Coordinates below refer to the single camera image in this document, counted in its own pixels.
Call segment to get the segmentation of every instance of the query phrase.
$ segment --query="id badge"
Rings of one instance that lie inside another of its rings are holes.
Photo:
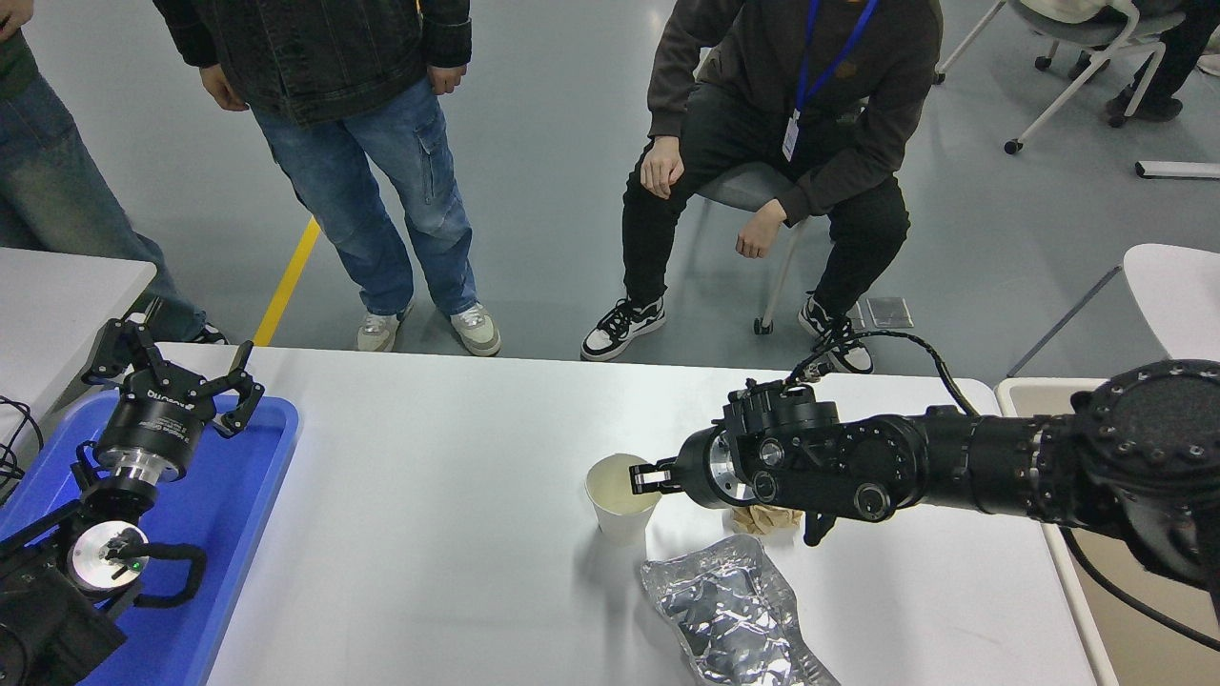
[[[783,132],[783,159],[792,161],[792,154],[797,149],[797,137],[800,135],[800,126],[797,123],[800,120],[800,110],[792,112],[792,118],[788,120],[788,128]]]

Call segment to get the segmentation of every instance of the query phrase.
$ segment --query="jeans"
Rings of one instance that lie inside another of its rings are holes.
[[[135,301],[143,310],[161,299],[152,337],[190,341],[204,327],[206,315],[178,293],[161,248],[132,229],[43,77],[0,101],[0,245],[152,262],[156,277]]]
[[[406,245],[386,212],[368,157],[403,200],[406,233],[437,309],[455,315],[478,300],[472,231],[454,181],[445,117],[427,79],[379,110],[306,128],[265,111],[254,116],[370,312],[403,311],[415,287]]]
[[[622,210],[622,256],[627,298],[651,303],[665,293],[665,266],[673,250],[678,216],[695,192],[745,162],[767,162],[791,179],[821,167],[853,144],[853,126],[826,118],[800,129],[792,161],[781,144],[786,115],[769,115],[731,92],[700,83],[687,101],[681,155],[686,167],[670,198],[639,184],[639,162],[627,179]],[[898,255],[910,221],[891,175],[878,186],[843,200],[828,212],[834,247],[814,297],[831,316],[847,312]]]

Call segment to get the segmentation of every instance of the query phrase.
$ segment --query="denim jacket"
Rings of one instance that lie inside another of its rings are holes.
[[[154,0],[188,65],[307,126],[376,110],[470,61],[468,0]]]

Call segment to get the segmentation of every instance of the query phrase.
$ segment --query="robotic arm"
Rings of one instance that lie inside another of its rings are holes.
[[[242,344],[229,372],[207,381],[163,360],[144,325],[102,327],[82,381],[133,371],[96,443],[77,449],[81,497],[0,542],[0,681],[77,684],[127,640],[115,620],[129,607],[172,608],[195,596],[204,551],[149,542],[139,522],[157,483],[187,475],[209,422],[226,438],[248,425],[264,391],[245,371],[251,347]],[[226,391],[238,392],[238,404],[217,417],[215,397]],[[150,559],[189,561],[182,591],[142,593]]]
[[[1080,527],[1209,591],[1220,618],[1220,364],[1147,365],[1072,408],[1000,419],[936,406],[841,424],[809,385],[748,381],[676,458],[631,468],[632,491],[804,510],[809,546],[837,518],[880,522],[920,503]]]

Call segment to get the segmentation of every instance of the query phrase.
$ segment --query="black pants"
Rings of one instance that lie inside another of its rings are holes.
[[[1186,0],[1177,9],[1186,12],[1186,18],[1160,34],[1160,40],[1165,44],[1165,56],[1144,95],[1144,100],[1154,105],[1169,103],[1169,99],[1186,83],[1186,77],[1191,76],[1191,70],[1203,55],[1208,39],[1220,26],[1220,2],[1216,0]],[[1136,73],[1135,83],[1139,83],[1146,68],[1148,62],[1144,62]]]
[[[1177,89],[1186,83],[1186,77],[1191,76],[1191,70],[1203,55],[1208,39],[1220,26],[1220,2],[1216,0],[1182,0],[1181,2],[1136,0],[1136,7],[1142,16],[1159,16],[1171,11],[1186,12],[1182,23],[1160,34],[1160,40],[1165,44],[1165,55],[1157,73],[1152,77],[1152,83],[1148,84],[1148,93],[1144,94],[1144,103],[1152,106],[1165,106],[1169,104],[1169,99],[1177,93]],[[1116,10],[1107,7],[1091,21],[1121,22],[1124,18]],[[1152,62],[1152,57],[1136,72],[1131,83],[1132,88],[1139,84],[1149,62]]]
[[[695,87],[682,127],[680,151],[686,172],[671,187],[670,199],[662,200],[640,186],[643,156],[627,178],[622,197],[622,261],[623,284],[632,301],[651,303],[665,293],[665,267],[673,250],[678,216],[687,200],[709,181],[752,161],[767,162],[795,179],[853,144],[854,126],[827,117],[802,128],[788,162],[781,154],[787,121],[787,116],[755,110],[723,88]],[[892,175],[875,188],[837,204],[828,216],[834,247],[815,297],[833,316],[849,310],[889,266],[906,238],[910,221]]]

